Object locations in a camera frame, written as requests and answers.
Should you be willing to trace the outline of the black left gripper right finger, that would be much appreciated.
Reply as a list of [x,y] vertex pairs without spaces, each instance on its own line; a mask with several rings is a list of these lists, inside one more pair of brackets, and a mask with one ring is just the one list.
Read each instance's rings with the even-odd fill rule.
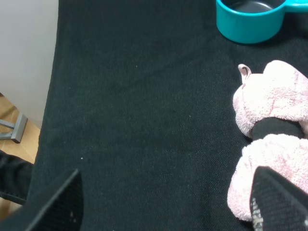
[[270,167],[255,171],[250,211],[256,231],[308,230],[308,194]]

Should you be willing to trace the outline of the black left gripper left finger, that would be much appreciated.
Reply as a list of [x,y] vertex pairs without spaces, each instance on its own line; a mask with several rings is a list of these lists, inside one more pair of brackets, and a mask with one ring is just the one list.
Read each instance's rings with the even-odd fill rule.
[[78,231],[84,213],[80,171],[68,170],[0,222],[2,231]]

